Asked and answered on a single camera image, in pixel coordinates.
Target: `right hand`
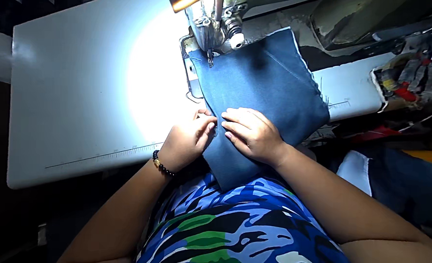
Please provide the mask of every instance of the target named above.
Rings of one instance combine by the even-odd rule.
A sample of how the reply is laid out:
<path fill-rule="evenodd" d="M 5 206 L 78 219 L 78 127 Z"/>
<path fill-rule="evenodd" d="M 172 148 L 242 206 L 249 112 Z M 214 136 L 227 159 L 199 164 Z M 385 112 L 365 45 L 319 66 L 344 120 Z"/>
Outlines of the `right hand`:
<path fill-rule="evenodd" d="M 229 130 L 226 137 L 243 154 L 276 167 L 285 157 L 286 144 L 278 129 L 261 112 L 248 108 L 228 108 L 221 116 L 228 122 L 221 125 Z"/>

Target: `beaded bracelet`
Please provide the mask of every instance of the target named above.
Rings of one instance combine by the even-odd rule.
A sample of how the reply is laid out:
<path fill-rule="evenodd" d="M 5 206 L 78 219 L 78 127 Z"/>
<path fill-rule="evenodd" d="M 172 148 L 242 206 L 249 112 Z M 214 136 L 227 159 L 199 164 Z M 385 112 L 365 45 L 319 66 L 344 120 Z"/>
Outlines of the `beaded bracelet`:
<path fill-rule="evenodd" d="M 155 150 L 153 152 L 153 161 L 154 161 L 154 165 L 156 165 L 156 167 L 161 171 L 164 172 L 167 176 L 173 177 L 175 176 L 174 173 L 172 173 L 171 171 L 167 170 L 164 165 L 161 164 L 161 161 L 159 161 L 159 159 L 157 158 L 157 153 L 159 152 L 159 150 Z"/>

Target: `forearm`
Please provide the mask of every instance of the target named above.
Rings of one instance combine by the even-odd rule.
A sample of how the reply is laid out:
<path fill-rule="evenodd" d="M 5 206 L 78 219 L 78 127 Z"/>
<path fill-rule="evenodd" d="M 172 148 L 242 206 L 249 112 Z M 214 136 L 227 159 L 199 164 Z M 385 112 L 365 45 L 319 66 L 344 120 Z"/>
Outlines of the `forearm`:
<path fill-rule="evenodd" d="M 429 241 L 400 216 L 293 147 L 275 167 L 338 243 L 357 240 Z"/>
<path fill-rule="evenodd" d="M 59 262 L 99 262 L 128 255 L 167 182 L 148 161 L 91 218 Z"/>

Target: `hand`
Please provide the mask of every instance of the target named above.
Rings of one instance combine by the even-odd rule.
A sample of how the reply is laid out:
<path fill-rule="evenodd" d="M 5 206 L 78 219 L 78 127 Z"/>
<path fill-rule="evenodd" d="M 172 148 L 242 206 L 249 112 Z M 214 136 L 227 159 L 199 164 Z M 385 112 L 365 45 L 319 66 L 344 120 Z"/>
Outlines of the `hand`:
<path fill-rule="evenodd" d="M 248 108 L 228 108 L 222 117 L 231 122 L 221 125 L 229 130 L 226 137 L 246 156 L 266 163 L 278 165 L 286 154 L 286 144 L 278 129 L 261 112 Z"/>
<path fill-rule="evenodd" d="M 198 158 L 216 121 L 208 110 L 202 109 L 193 120 L 173 126 L 157 155 L 164 167 L 176 173 Z"/>

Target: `ruler markings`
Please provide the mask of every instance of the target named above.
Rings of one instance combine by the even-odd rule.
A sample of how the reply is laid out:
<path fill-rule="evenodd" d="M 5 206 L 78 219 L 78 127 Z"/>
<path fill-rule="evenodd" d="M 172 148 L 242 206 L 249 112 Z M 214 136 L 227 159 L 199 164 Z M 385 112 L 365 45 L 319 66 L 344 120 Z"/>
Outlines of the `ruler markings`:
<path fill-rule="evenodd" d="M 150 146 L 156 146 L 156 145 L 162 144 L 162 143 L 163 142 L 153 143 L 153 144 L 150 144 L 150 145 L 145 145 L 145 146 L 141 146 L 141 147 L 137 147 L 137 148 L 126 149 L 126 150 L 119 151 L 119 152 L 111 152 L 111 153 L 106 153 L 106 154 L 102 154 L 102 155 L 98 155 L 98 156 L 94 156 L 94 157 L 89 157 L 89 158 L 84 158 L 84 159 L 80 159 L 80 160 L 69 161 L 69 162 L 66 162 L 66 163 L 61 163 L 61 164 L 56 164 L 56 165 L 52 165 L 52 166 L 47 166 L 47 167 L 45 167 L 45 169 L 52 168 L 52 167 L 57 167 L 57 166 L 62 166 L 62 165 L 65 165 L 65 164 L 71 164 L 71 163 L 75 163 L 75 162 L 79 162 L 79 161 L 84 161 L 84 160 L 90 160 L 90 159 L 101 158 L 101 157 L 110 157 L 112 155 L 115 155 L 115 157 L 118 157 L 118 154 L 123 155 L 125 152 L 128 152 L 128 151 L 134 151 L 134 152 L 136 152 L 136 151 L 139 151 L 139 150 L 141 150 L 143 148 L 150 147 Z"/>

